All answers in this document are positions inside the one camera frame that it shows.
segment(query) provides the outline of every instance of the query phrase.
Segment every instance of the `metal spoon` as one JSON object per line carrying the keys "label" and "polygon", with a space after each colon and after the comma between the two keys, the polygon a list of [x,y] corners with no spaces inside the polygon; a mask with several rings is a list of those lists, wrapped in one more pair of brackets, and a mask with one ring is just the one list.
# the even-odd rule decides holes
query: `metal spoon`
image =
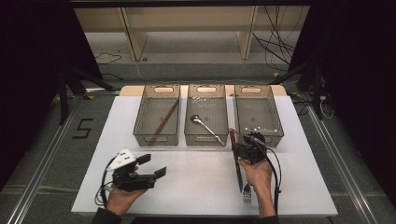
{"label": "metal spoon", "polygon": [[202,124],[208,131],[210,131],[210,132],[219,140],[219,142],[220,142],[223,146],[225,146],[225,144],[220,140],[220,138],[219,138],[215,133],[213,133],[212,130],[210,130],[210,129],[201,121],[201,118],[200,118],[198,115],[192,115],[190,119],[191,119],[193,122],[195,122],[195,123],[200,123],[200,124]]}

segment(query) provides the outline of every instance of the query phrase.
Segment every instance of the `metal fork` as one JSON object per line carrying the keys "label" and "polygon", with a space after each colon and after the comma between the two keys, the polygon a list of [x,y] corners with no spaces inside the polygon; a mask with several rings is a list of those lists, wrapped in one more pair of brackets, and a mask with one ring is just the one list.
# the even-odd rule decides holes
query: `metal fork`
{"label": "metal fork", "polygon": [[250,183],[248,181],[244,186],[244,190],[242,191],[242,198],[244,199],[244,203],[250,203],[251,201],[251,189]]}

